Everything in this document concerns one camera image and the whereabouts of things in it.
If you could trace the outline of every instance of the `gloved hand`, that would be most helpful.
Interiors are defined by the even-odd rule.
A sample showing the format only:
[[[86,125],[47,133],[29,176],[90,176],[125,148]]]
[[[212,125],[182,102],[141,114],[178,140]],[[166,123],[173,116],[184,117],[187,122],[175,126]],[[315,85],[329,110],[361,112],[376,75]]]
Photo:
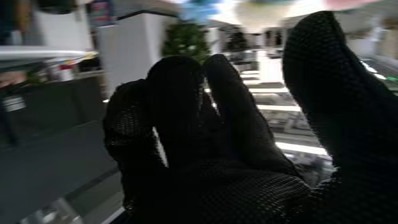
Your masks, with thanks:
[[[212,97],[203,91],[205,76]],[[123,173],[132,223],[395,223],[397,98],[367,72],[331,12],[299,23],[285,80],[335,158],[310,189],[276,147],[239,72],[164,59],[109,103],[106,145]],[[157,149],[157,128],[168,165]]]

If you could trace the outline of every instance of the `ceiling light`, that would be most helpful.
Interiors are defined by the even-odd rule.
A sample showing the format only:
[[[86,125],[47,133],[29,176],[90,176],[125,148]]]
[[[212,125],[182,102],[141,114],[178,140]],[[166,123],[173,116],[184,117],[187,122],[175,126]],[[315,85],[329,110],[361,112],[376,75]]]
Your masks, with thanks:
[[[260,71],[253,70],[253,71],[244,71],[242,74],[260,74]]]
[[[246,85],[258,85],[258,84],[262,84],[262,83],[264,83],[262,80],[244,80],[244,84],[246,84]]]
[[[317,155],[328,155],[328,150],[321,147],[297,145],[297,144],[290,144],[290,143],[285,143],[285,142],[278,142],[276,145],[285,150],[290,150],[290,151],[296,151],[296,152],[313,153]]]
[[[381,74],[376,73],[374,75],[379,79],[388,80],[388,78]]]
[[[253,88],[249,89],[251,93],[289,93],[289,88]]]
[[[299,106],[278,106],[278,105],[258,105],[258,109],[274,111],[294,111],[294,112],[303,111]]]

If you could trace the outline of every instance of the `person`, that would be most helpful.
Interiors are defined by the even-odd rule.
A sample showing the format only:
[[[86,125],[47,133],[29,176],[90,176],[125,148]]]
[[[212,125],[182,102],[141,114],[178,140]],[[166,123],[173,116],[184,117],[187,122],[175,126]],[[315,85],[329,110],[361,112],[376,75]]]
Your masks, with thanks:
[[[331,180],[315,189],[305,183],[226,57],[203,65],[166,58],[146,80],[118,88],[104,121],[132,223],[398,222],[398,102],[349,50],[333,12],[292,31],[283,71],[335,159]]]

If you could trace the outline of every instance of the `ceiling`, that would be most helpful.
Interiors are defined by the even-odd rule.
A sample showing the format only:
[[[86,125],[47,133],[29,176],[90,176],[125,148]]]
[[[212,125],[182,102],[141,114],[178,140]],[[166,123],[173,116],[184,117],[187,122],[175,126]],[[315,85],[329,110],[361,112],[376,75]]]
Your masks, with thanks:
[[[216,21],[241,24],[235,17],[235,6],[241,1],[242,0],[225,0],[225,3],[219,4],[221,15],[216,16]],[[285,20],[283,26],[294,27],[306,15],[322,10],[322,4],[315,4],[315,2],[321,2],[321,0],[301,0],[297,2],[296,10],[292,10],[290,13],[292,18]],[[123,16],[143,9],[170,13],[178,13],[180,11],[177,4],[166,0],[114,0],[114,4],[118,16]],[[398,16],[398,0],[385,0],[367,5],[349,14],[337,13],[345,32],[354,32],[370,28],[383,18],[395,15]]]

